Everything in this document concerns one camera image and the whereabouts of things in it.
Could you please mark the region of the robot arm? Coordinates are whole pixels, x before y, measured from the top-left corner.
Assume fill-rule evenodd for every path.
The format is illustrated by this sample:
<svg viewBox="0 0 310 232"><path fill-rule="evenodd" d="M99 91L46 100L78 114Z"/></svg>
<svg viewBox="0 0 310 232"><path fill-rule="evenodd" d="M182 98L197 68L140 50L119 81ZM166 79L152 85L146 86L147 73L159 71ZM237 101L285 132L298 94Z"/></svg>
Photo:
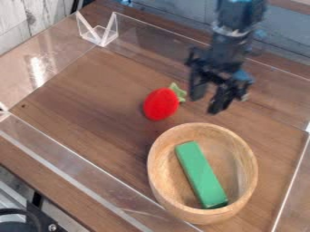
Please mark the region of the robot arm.
<svg viewBox="0 0 310 232"><path fill-rule="evenodd" d="M254 79L242 65L253 53L253 37L265 11L266 0L218 0L211 44L189 50L189 97L198 101L209 85L217 86L207 108L211 115L225 111L234 100L247 99Z"/></svg>

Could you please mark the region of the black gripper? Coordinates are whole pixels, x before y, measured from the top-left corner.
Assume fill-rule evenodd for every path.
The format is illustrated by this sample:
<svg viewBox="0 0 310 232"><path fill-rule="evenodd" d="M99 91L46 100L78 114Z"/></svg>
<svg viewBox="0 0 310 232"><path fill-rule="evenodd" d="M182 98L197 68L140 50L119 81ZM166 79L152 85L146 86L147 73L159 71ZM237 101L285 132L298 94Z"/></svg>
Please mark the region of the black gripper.
<svg viewBox="0 0 310 232"><path fill-rule="evenodd" d="M195 46L189 50L190 99L198 101L205 97L209 83L218 85L207 110L211 115L225 111L231 102L239 99L239 91L246 91L253 85L253 77L242 70L251 46L253 29L233 34L215 28L210 46Z"/></svg>

